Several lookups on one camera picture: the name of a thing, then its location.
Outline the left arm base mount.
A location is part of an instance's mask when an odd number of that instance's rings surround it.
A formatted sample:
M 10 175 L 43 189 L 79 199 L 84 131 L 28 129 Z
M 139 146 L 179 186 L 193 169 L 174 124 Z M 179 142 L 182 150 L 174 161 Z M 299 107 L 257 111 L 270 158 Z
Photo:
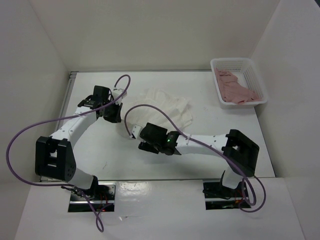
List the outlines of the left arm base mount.
M 100 186 L 104 186 L 105 191 L 99 193 L 97 196 L 89 196 L 90 203 L 96 212 L 113 212 L 115 209 L 115 196 L 116 196 L 116 182 L 115 181 L 102 181 Z M 68 212 L 69 213 L 88 213 L 91 212 L 86 199 L 77 191 L 72 191 L 70 194 Z

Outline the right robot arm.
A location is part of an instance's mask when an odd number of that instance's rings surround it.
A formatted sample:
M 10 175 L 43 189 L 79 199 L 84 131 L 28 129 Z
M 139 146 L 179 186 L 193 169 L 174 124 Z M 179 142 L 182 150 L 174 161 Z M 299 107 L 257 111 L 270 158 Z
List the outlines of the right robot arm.
M 236 129 L 221 135 L 192 135 L 170 131 L 166 128 L 147 123 L 141 127 L 135 125 L 131 136 L 140 141 L 140 150 L 172 155 L 206 155 L 226 157 L 228 168 L 221 176 L 219 192 L 231 196 L 239 183 L 246 177 L 255 175 L 260 147 Z

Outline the white skirt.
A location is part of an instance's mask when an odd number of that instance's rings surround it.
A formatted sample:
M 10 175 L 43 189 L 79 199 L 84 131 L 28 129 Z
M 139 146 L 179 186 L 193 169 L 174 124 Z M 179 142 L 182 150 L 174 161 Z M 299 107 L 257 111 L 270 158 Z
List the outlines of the white skirt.
M 120 113 L 121 122 L 115 125 L 115 131 L 118 135 L 126 139 L 130 137 L 125 128 L 125 114 L 130 108 L 141 104 L 157 107 L 163 111 L 180 130 L 188 127 L 193 122 L 189 99 L 182 96 L 174 96 L 162 89 L 148 88 L 139 94 L 128 96 L 124 99 Z M 175 130 L 165 116 L 156 109 L 147 106 L 140 106 L 130 111 L 127 115 L 126 122 L 129 131 L 132 131 L 135 125 L 144 127 L 147 123 L 166 128 L 169 132 Z

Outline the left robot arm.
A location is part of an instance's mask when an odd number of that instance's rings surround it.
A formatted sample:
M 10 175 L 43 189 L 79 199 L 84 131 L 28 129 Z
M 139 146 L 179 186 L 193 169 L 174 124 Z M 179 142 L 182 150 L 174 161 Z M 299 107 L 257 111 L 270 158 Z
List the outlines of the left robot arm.
M 99 118 L 110 123 L 121 122 L 122 99 L 126 92 L 96 85 L 93 93 L 83 99 L 73 118 L 50 136 L 41 136 L 35 144 L 35 173 L 60 180 L 81 190 L 93 200 L 107 191 L 98 178 L 79 169 L 73 149 L 83 133 Z

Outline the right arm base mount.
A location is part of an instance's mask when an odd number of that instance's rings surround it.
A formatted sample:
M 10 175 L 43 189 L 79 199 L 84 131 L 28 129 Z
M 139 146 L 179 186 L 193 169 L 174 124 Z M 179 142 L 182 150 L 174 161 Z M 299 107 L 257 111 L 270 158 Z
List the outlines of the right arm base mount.
M 204 181 L 202 192 L 206 210 L 251 208 L 244 200 L 241 183 L 238 184 L 236 189 L 231 189 L 223 186 L 218 181 Z

